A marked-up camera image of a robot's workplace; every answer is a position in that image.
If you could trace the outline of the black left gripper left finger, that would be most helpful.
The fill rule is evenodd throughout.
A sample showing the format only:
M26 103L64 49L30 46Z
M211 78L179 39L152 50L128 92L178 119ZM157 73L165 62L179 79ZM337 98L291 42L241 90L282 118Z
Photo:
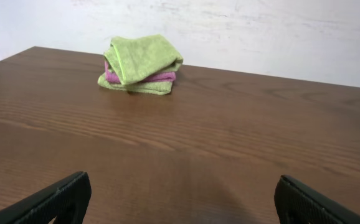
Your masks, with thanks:
M0 210L0 224L82 224L91 194L88 174L78 171Z

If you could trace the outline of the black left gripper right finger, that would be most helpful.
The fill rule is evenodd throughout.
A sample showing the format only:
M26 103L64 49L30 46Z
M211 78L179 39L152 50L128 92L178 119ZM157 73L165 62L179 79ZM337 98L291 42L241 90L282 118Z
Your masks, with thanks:
M289 175L280 177L274 202L280 224L360 224L360 215Z

